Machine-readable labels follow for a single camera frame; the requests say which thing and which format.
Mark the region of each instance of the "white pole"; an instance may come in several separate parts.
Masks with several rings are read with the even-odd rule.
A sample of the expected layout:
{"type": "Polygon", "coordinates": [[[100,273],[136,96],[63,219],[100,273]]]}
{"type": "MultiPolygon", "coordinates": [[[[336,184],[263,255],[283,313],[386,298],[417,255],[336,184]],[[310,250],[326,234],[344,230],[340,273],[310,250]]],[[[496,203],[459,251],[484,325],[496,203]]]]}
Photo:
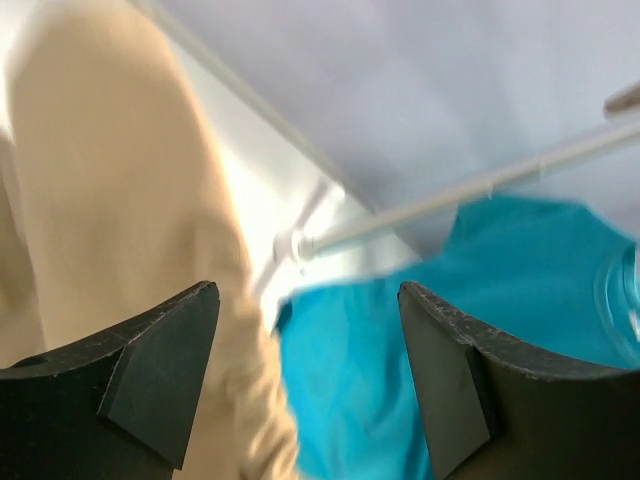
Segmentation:
{"type": "Polygon", "coordinates": [[[493,174],[448,189],[426,201],[382,212],[371,219],[347,222],[317,238],[302,238],[298,244],[299,256],[303,260],[310,260],[319,254],[328,253],[414,218],[490,195],[498,187],[544,174],[570,162],[586,161],[591,154],[602,154],[638,139],[640,139],[640,120],[604,132],[596,131],[568,146],[536,155],[493,174]]]}
{"type": "Polygon", "coordinates": [[[342,204],[344,198],[345,192],[340,185],[326,178],[318,180],[315,189],[309,195],[295,222],[289,230],[281,232],[274,239],[273,254],[253,284],[254,294],[260,297],[265,293],[267,287],[287,260],[298,261],[296,247],[299,244],[299,238],[302,237],[303,232],[314,216],[323,207],[328,207],[331,210],[330,213],[334,213],[342,204]]]}

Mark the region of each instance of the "turquoise shirt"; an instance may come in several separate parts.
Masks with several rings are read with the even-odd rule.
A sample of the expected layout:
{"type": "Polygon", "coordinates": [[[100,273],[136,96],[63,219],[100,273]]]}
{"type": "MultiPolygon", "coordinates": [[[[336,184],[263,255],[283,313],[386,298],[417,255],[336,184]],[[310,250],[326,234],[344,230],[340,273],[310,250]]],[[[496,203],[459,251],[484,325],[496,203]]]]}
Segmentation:
{"type": "Polygon", "coordinates": [[[294,295],[277,327],[300,468],[332,480],[432,478],[398,312],[402,282],[535,345],[634,368],[635,252],[582,205],[498,195],[462,206],[441,253],[424,262],[294,295]]]}

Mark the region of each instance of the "white wall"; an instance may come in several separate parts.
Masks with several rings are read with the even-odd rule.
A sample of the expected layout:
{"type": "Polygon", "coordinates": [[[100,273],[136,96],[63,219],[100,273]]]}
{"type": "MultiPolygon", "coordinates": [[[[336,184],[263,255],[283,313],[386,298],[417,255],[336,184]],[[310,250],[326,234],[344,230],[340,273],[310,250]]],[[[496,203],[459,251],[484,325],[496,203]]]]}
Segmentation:
{"type": "MultiPolygon", "coordinates": [[[[33,0],[0,0],[0,55],[3,58],[34,4],[33,0]]],[[[219,139],[255,276],[258,276],[270,258],[274,236],[295,220],[322,174],[188,53],[177,44],[172,45],[219,139]]],[[[8,122],[5,97],[2,96],[0,128],[8,128],[8,122]]],[[[367,212],[347,196],[335,221],[363,215],[367,212]]],[[[265,294],[265,320],[267,323],[273,321],[278,298],[292,287],[373,275],[415,258],[404,243],[389,234],[362,247],[316,259],[302,270],[290,265],[280,272],[265,294]]]]}

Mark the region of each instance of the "metal rod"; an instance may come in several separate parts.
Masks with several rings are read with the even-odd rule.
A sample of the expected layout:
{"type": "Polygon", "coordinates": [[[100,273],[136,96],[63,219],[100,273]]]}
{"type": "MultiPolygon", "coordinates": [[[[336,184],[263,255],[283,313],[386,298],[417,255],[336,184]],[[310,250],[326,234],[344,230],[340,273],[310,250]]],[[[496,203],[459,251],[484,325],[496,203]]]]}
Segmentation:
{"type": "Polygon", "coordinates": [[[298,245],[300,257],[310,260],[412,219],[423,217],[462,202],[490,195],[496,188],[537,176],[592,154],[604,153],[640,139],[640,120],[616,128],[592,132],[586,138],[536,155],[477,180],[453,187],[426,201],[377,214],[371,219],[351,221],[330,229],[319,237],[303,238],[298,245]]]}

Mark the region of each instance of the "beige pants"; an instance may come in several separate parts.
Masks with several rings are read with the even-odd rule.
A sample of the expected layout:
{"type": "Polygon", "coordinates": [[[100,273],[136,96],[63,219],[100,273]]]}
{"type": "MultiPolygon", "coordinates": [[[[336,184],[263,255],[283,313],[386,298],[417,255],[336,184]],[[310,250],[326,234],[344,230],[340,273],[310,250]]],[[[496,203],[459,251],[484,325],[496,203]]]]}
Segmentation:
{"type": "Polygon", "coordinates": [[[245,293],[248,256],[215,140],[167,41],[126,6],[40,18],[7,72],[1,366],[215,281],[218,329],[175,478],[299,478],[277,339],[245,293]]]}

